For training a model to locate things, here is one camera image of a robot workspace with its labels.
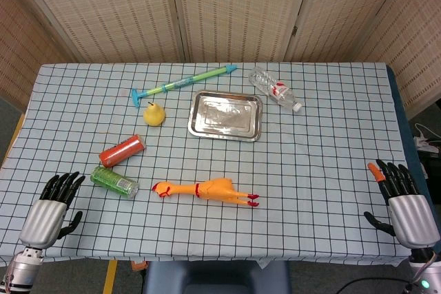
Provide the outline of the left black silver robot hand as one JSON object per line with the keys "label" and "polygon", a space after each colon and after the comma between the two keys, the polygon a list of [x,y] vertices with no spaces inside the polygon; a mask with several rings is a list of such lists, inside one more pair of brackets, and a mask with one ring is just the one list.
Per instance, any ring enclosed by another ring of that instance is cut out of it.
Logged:
{"label": "left black silver robot hand", "polygon": [[68,226],[63,226],[63,222],[84,180],[85,176],[76,171],[55,175],[47,181],[39,199],[30,208],[19,235],[26,247],[47,249],[78,227],[82,211],[75,214]]}

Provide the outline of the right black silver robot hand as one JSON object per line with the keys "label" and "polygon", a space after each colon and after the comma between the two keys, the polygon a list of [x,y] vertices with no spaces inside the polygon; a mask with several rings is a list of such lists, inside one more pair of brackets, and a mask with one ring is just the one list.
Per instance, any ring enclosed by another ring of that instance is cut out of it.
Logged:
{"label": "right black silver robot hand", "polygon": [[378,183],[391,220],[391,224],[383,223],[366,211],[364,216],[369,224],[396,237],[408,249],[425,249],[439,242],[440,233],[431,207],[418,191],[410,171],[404,165],[396,166],[380,159],[367,167]]}

